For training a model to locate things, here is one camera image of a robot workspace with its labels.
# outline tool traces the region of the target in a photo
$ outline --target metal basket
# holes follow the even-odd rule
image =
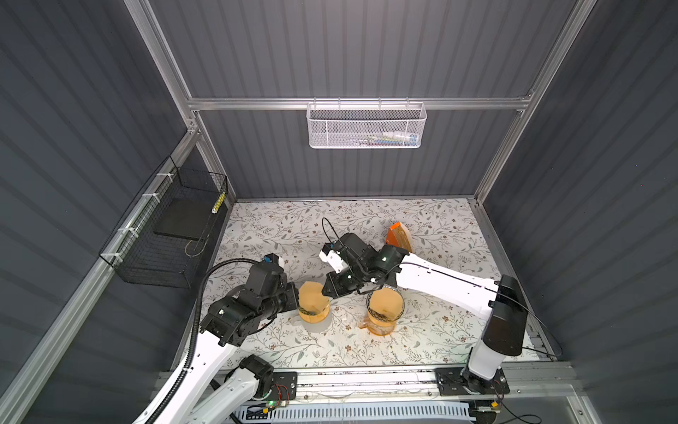
[[[201,218],[199,225],[203,225],[203,230],[198,240],[163,235],[155,227],[173,200],[216,206],[225,198],[227,187],[225,175],[174,168],[155,193],[144,195],[145,204],[134,223],[116,227],[119,229],[115,232],[124,232],[118,247],[99,255],[127,283],[190,288],[219,213],[208,211]],[[218,212],[225,209],[225,204],[220,205]]]
[[[426,109],[420,102],[314,102],[306,108],[314,149],[416,149]]]

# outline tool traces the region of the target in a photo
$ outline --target floral pattern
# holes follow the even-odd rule
[[[376,249],[388,228],[401,221],[412,234],[414,253],[422,258],[479,277],[500,276],[465,199],[237,203],[216,261],[259,259],[273,252],[284,258],[290,281],[324,283],[331,269],[318,258],[327,241],[323,217],[339,235],[352,231]],[[245,283],[249,267],[236,264],[213,274],[203,314],[210,303]],[[224,367],[233,368],[252,353],[276,368],[465,362],[485,322],[436,297],[415,290],[402,294],[405,312],[388,336],[358,329],[366,313],[365,297],[351,294],[332,301],[332,323],[326,331],[308,332],[295,311],[281,314],[268,328],[249,336]],[[527,335],[524,343],[532,346]],[[507,360],[532,361],[538,356],[525,350]]]

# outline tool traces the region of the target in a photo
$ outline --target gray wall panel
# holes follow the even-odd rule
[[[430,111],[419,149],[312,149],[302,111],[203,111],[238,196],[471,195],[513,111]]]
[[[5,391],[186,128],[122,1],[0,2],[0,81]],[[130,421],[190,308],[115,279],[24,422]]]
[[[676,22],[599,0],[485,203],[606,423],[675,417]]]
[[[574,1],[153,0],[196,97],[529,90]]]

